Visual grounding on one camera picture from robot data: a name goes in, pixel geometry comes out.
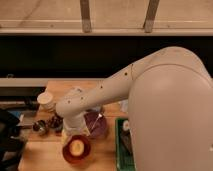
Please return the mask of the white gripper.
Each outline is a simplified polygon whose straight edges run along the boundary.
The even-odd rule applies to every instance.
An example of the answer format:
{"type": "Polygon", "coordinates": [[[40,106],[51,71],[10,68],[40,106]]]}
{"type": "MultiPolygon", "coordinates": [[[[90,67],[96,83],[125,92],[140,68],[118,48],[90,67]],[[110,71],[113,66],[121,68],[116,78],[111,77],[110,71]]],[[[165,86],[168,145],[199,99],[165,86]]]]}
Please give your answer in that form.
{"type": "Polygon", "coordinates": [[[63,128],[65,132],[62,132],[61,142],[62,145],[68,142],[69,136],[72,135],[86,135],[90,136],[90,131],[87,128],[84,115],[80,113],[75,116],[68,116],[63,119],[63,128]]]}

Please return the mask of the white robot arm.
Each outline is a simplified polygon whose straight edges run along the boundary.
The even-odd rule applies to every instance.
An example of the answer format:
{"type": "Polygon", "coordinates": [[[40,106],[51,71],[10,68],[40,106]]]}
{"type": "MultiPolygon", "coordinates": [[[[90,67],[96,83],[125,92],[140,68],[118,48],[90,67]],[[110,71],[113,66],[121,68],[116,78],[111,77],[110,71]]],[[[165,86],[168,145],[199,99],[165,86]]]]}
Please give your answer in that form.
{"type": "Polygon", "coordinates": [[[80,113],[126,99],[136,171],[213,171],[213,78],[200,58],[166,47],[56,103],[67,135],[80,113]]]}

